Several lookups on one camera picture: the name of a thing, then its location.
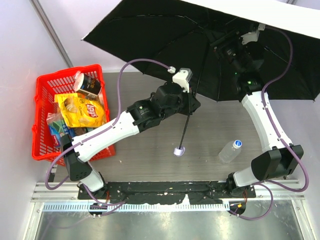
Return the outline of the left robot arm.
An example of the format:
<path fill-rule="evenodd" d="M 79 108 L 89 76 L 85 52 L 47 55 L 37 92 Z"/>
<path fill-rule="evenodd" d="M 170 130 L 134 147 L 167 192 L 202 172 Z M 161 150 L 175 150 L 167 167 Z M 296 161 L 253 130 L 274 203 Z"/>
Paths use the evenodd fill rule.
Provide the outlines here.
<path fill-rule="evenodd" d="M 94 155 L 120 140 L 157 127 L 175 114 L 191 115 L 200 106 L 195 93 L 184 91 L 177 83 L 166 83 L 149 98 L 130 105 L 116 119 L 74 138 L 63 136 L 62 155 L 69 179 L 81 182 L 91 193 L 99 192 L 106 182 L 89 163 Z"/>

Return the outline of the lavender folding umbrella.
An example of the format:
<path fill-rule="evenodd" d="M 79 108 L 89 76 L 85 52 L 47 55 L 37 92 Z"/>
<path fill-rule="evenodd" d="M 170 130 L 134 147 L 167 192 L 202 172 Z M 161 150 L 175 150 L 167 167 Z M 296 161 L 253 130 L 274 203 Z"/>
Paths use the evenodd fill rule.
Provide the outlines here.
<path fill-rule="evenodd" d="M 125 61 L 141 73 L 174 83 L 181 69 L 192 71 L 189 91 L 217 102 L 238 100 L 231 88 L 235 68 L 210 51 L 210 31 L 239 30 L 260 22 L 181 0 L 123 0 L 84 41 Z M 314 100 L 320 94 L 318 38 L 265 25 L 259 74 L 271 100 Z"/>

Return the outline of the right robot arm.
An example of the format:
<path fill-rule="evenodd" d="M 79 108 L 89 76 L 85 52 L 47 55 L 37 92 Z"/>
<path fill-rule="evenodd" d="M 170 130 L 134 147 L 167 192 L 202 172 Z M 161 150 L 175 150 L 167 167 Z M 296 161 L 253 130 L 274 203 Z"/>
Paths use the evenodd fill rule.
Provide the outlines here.
<path fill-rule="evenodd" d="M 287 177 L 302 165 L 304 150 L 284 133 L 269 101 L 268 84 L 263 83 L 259 73 L 264 57 L 258 39 L 256 30 L 214 49 L 235 68 L 230 86 L 248 112 L 262 148 L 261 155 L 249 167 L 228 175 L 226 184 L 230 193 L 242 193 L 256 183 L 273 183 L 275 178 Z"/>

